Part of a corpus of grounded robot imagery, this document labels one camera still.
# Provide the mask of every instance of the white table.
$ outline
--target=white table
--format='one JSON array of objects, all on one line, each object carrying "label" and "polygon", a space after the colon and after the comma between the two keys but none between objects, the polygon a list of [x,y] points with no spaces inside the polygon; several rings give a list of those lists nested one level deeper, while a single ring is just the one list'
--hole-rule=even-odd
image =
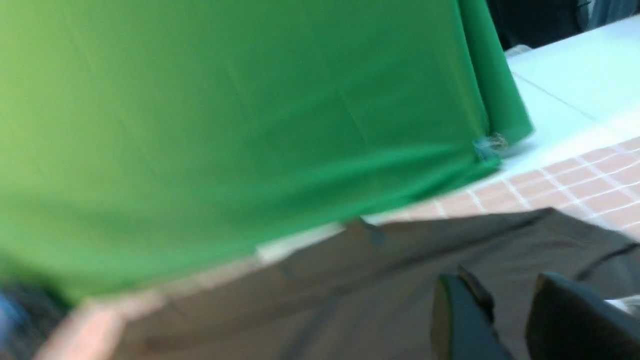
[{"label": "white table", "polygon": [[[515,56],[509,66],[591,120],[615,124],[640,109],[640,15]],[[632,123],[617,130],[639,136],[640,118]]]}]

